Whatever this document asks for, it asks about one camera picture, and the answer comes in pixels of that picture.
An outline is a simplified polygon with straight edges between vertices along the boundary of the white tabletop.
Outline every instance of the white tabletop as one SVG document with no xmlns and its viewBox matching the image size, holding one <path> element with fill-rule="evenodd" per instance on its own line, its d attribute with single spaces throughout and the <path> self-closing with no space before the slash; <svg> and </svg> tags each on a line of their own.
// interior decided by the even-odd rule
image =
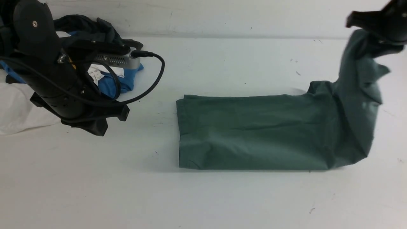
<svg viewBox="0 0 407 229">
<path fill-rule="evenodd" d="M 159 86 L 108 119 L 104 137 L 61 124 L 0 137 L 0 228 L 407 228 L 406 52 L 380 58 L 376 138 L 367 159 L 327 172 L 178 168 L 184 94 L 299 94 L 337 78 L 345 40 L 136 38 L 166 60 Z M 143 59 L 133 92 L 159 71 Z"/>
</svg>

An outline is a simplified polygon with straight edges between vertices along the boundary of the green cloth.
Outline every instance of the green cloth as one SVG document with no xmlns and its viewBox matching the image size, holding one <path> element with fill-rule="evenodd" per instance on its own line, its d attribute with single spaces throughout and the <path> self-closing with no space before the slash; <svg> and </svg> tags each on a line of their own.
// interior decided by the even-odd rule
<svg viewBox="0 0 407 229">
<path fill-rule="evenodd" d="M 299 96 L 200 97 L 177 101 L 179 167 L 201 170 L 328 170 L 367 157 L 389 72 L 357 30 L 336 82 Z"/>
</svg>

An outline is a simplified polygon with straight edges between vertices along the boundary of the device vent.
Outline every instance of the device vent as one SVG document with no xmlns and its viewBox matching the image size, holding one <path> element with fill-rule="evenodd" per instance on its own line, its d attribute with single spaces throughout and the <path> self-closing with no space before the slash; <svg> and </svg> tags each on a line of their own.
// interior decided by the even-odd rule
<svg viewBox="0 0 407 229">
<path fill-rule="evenodd" d="M 108 56 L 107 59 L 109 60 L 110 63 L 114 64 L 126 64 L 126 59 L 123 57 L 110 57 Z M 97 61 L 107 61 L 106 58 L 102 55 L 97 55 L 95 60 Z"/>
</svg>

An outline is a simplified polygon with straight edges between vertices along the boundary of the white wall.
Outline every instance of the white wall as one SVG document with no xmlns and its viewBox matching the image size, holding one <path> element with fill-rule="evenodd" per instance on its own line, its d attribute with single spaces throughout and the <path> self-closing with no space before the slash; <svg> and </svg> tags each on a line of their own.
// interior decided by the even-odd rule
<svg viewBox="0 0 407 229">
<path fill-rule="evenodd" d="M 389 0 L 47 0 L 54 18 L 101 17 L 122 35 L 346 38 L 352 10 Z"/>
</svg>

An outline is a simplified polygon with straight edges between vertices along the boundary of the black cord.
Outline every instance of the black cord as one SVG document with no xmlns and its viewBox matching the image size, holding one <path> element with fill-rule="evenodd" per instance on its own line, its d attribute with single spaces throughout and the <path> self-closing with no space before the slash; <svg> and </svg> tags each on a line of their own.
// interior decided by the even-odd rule
<svg viewBox="0 0 407 229">
<path fill-rule="evenodd" d="M 80 60 L 80 61 L 75 61 L 75 62 L 64 62 L 64 64 L 86 64 L 86 63 L 98 63 L 109 71 L 109 73 L 113 77 L 114 85 L 116 86 L 116 92 L 114 94 L 114 98 L 112 100 L 108 100 L 108 101 L 115 101 L 117 98 L 119 98 L 120 90 L 121 90 L 119 77 L 116 75 L 116 73 L 112 70 L 112 68 L 109 65 L 107 65 L 103 62 L 97 61 L 97 60 Z"/>
<path fill-rule="evenodd" d="M 133 54 L 134 54 L 133 56 L 138 56 L 138 57 L 155 57 L 155 58 L 159 59 L 161 61 L 160 73 L 158 74 L 157 79 L 154 81 L 154 83 L 141 95 L 136 96 L 132 99 L 122 101 L 122 102 L 117 102 L 117 103 L 101 103 L 101 102 L 94 102 L 91 100 L 84 99 L 78 95 L 75 95 L 75 94 L 65 90 L 64 88 L 62 88 L 61 86 L 59 86 L 58 84 L 56 84 L 55 82 L 53 82 L 52 80 L 48 79 L 46 76 L 44 76 L 43 74 L 38 72 L 37 70 L 31 68 L 30 66 L 24 64 L 21 61 L 18 61 L 13 58 L 9 58 L 9 57 L 0 57 L 0 60 L 5 60 L 7 62 L 16 64 L 16 65 L 19 65 L 20 67 L 25 68 L 32 74 L 35 74 L 36 76 L 43 78 L 45 81 L 47 81 L 48 83 L 50 83 L 52 86 L 56 87 L 57 89 L 61 90 L 65 94 L 72 96 L 76 100 L 81 101 L 87 105 L 97 106 L 97 107 L 117 107 L 117 106 L 123 106 L 123 105 L 129 104 L 129 103 L 135 102 L 137 100 L 142 99 L 144 96 L 148 95 L 158 85 L 158 82 L 161 80 L 162 74 L 164 73 L 165 61 L 161 56 L 159 56 L 155 53 L 150 53 L 150 52 L 146 52 L 146 51 L 133 51 Z"/>
</svg>

